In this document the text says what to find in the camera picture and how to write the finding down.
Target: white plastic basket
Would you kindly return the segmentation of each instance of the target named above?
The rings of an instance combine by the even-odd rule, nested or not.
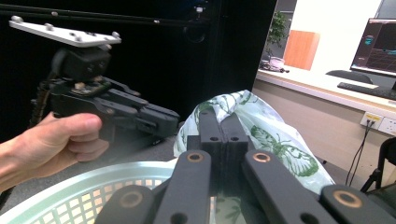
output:
[[[153,189],[169,178],[174,168],[174,162],[140,161],[89,171],[37,193],[0,216],[0,223],[94,223],[117,189],[128,185]]]

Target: green leaf print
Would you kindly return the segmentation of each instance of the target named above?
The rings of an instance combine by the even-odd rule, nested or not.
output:
[[[257,126],[253,126],[250,133],[261,143],[262,149],[277,155],[292,174],[311,176],[318,171],[318,164],[310,154],[297,147],[284,144],[289,141],[280,141],[279,135],[276,141],[271,134]]]

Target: electrical socket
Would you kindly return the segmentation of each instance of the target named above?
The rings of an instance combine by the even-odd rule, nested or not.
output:
[[[396,120],[384,118],[379,125],[378,130],[383,133],[389,133],[396,136]]]
[[[379,125],[381,124],[383,118],[384,117],[379,116],[377,114],[373,114],[373,113],[370,113],[370,112],[365,112],[363,118],[361,119],[361,125],[366,126],[367,125],[367,120],[375,121],[375,123],[373,124],[373,126],[371,128],[377,130]]]

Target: white desk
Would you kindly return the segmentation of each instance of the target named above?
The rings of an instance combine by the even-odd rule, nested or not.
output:
[[[396,103],[337,88],[341,81],[375,87],[373,85],[292,67],[287,69],[289,73],[259,70],[253,93],[296,128],[316,156],[346,171],[364,136],[365,128],[360,125],[364,112],[396,119]],[[377,130],[369,132],[358,176],[368,178],[377,166],[380,145],[390,137]],[[386,180],[394,175],[393,170],[391,165],[386,165]]]

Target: computer monitor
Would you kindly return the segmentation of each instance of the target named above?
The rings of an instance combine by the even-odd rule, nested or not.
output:
[[[394,77],[396,81],[396,19],[371,18],[367,21],[350,70]],[[392,88],[364,88],[344,82],[338,87],[396,101],[396,82]]]

